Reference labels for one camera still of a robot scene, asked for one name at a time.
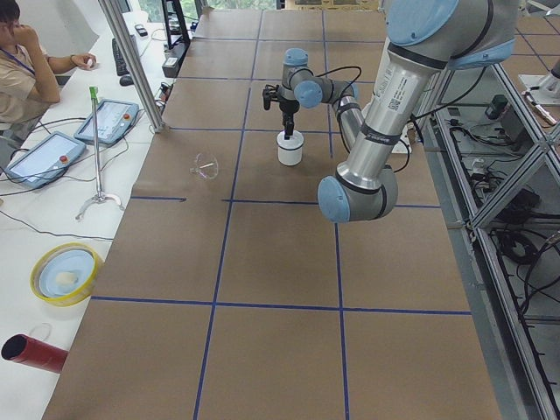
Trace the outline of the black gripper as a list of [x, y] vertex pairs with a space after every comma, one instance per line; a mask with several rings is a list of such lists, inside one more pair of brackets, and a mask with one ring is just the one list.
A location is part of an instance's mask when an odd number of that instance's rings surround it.
[[298, 112], [298, 101], [292, 90], [280, 86], [278, 88], [279, 108], [283, 112], [283, 138], [289, 140], [293, 136], [294, 115]]

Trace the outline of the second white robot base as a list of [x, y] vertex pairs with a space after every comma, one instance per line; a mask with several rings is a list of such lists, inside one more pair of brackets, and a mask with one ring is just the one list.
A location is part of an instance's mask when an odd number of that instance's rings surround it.
[[527, 104], [549, 125], [558, 120], [546, 106], [559, 105], [559, 61], [545, 75], [520, 74], [518, 76], [524, 90], [521, 95]]

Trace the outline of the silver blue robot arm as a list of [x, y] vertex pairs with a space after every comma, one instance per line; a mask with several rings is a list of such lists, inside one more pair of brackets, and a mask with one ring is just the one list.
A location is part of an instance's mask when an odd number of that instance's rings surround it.
[[516, 1], [394, 1], [386, 18], [388, 63], [366, 113], [349, 83], [314, 75], [302, 49], [285, 52], [279, 100], [331, 105], [350, 149], [318, 186], [329, 221], [369, 221], [392, 210], [398, 187], [387, 160], [431, 76], [507, 59], [517, 18]]

